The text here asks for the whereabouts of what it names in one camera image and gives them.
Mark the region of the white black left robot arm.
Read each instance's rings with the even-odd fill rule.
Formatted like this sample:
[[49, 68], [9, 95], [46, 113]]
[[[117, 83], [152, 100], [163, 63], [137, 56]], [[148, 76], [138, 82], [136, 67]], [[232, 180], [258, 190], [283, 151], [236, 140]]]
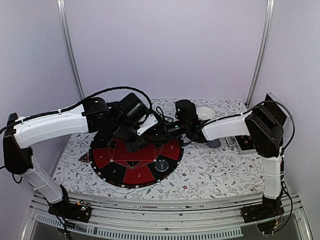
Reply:
[[53, 215], [86, 221], [91, 215], [86, 201], [71, 203], [67, 190], [49, 177], [39, 165], [34, 144], [82, 133], [101, 133], [122, 140], [134, 152], [146, 145], [143, 135], [153, 129], [160, 119], [151, 105], [138, 97], [141, 91], [130, 87], [120, 101], [106, 102], [100, 92], [62, 109], [27, 117], [9, 115], [3, 134], [3, 159], [8, 172], [26, 180], [46, 199]]

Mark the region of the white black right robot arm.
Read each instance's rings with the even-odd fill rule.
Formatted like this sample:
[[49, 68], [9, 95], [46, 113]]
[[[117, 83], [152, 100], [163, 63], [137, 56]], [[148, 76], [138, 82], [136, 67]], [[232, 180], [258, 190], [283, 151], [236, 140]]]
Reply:
[[190, 143], [209, 143], [233, 137], [241, 152], [255, 151], [262, 159], [264, 189], [262, 203], [241, 209], [244, 217], [269, 218], [284, 213], [281, 198], [284, 189], [284, 143], [286, 122], [293, 117], [281, 103], [267, 98], [251, 109], [221, 117], [205, 119], [190, 100], [175, 103], [175, 121], [162, 115], [155, 128], [156, 139], [168, 142], [185, 135]]

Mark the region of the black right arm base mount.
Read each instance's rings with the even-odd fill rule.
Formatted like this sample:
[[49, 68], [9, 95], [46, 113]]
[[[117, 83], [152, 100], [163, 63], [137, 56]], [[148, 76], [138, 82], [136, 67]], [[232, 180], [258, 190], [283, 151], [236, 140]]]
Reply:
[[273, 218], [270, 221], [257, 223], [256, 227], [258, 231], [264, 236], [271, 236], [278, 232], [280, 232], [288, 223], [293, 213], [293, 206], [294, 202], [291, 197], [289, 197], [290, 201], [290, 212], [285, 220], [284, 220], [284, 213], [285, 210], [280, 203], [274, 210], [271, 209], [271, 205], [269, 208], [265, 208], [263, 203], [256, 204], [256, 205], [245, 205], [240, 210], [240, 215], [243, 217], [245, 223], [252, 223], [258, 222], [262, 220], [267, 220], [269, 218]]

